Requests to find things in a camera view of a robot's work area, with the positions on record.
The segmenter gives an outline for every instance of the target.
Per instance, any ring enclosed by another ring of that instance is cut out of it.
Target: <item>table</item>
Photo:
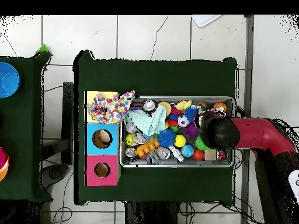
[[[81,51],[73,70],[74,199],[84,201],[224,201],[232,205],[233,168],[122,168],[115,187],[84,187],[84,91],[135,90],[137,95],[235,97],[233,58],[223,61],[96,60]]]

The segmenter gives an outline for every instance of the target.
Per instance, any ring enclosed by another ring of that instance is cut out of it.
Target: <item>blue spiky ball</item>
[[[189,120],[190,123],[194,122],[194,117],[196,115],[197,109],[193,107],[187,107],[185,109],[185,116]]]
[[[165,129],[158,134],[158,143],[161,147],[167,148],[175,143],[175,132],[172,129]]]

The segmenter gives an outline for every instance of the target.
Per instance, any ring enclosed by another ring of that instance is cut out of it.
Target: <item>pink box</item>
[[[95,166],[105,163],[110,169],[107,177],[100,178],[95,174]],[[120,177],[120,165],[117,155],[88,155],[87,156],[87,186],[116,186]]]

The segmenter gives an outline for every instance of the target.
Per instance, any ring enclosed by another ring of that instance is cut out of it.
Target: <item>orange toy block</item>
[[[155,147],[159,146],[159,143],[157,140],[158,140],[157,138],[154,138],[153,140],[148,141],[145,144],[142,144],[141,146],[139,146],[135,151],[136,155],[141,157],[144,154],[147,154],[150,151],[153,151],[155,149]]]

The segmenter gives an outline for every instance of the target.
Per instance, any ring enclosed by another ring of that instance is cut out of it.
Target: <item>polka dot fabric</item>
[[[112,99],[105,99],[103,94],[97,94],[94,102],[87,103],[87,112],[93,120],[104,124],[121,123],[127,114],[134,98],[135,91],[123,94],[119,99],[114,95]]]

